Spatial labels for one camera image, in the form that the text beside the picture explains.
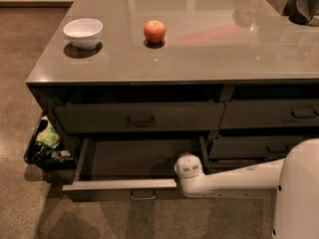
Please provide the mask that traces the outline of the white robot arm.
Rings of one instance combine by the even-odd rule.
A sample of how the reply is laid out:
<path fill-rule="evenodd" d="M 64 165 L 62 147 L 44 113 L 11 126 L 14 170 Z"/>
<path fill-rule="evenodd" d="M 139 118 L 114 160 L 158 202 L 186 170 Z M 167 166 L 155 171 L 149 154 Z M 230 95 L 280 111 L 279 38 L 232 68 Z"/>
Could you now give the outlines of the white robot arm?
<path fill-rule="evenodd" d="M 271 239 L 319 239 L 319 139 L 294 146 L 286 157 L 206 175 L 200 159 L 184 153 L 175 163 L 182 193 L 189 198 L 217 195 L 257 197 L 276 192 Z"/>

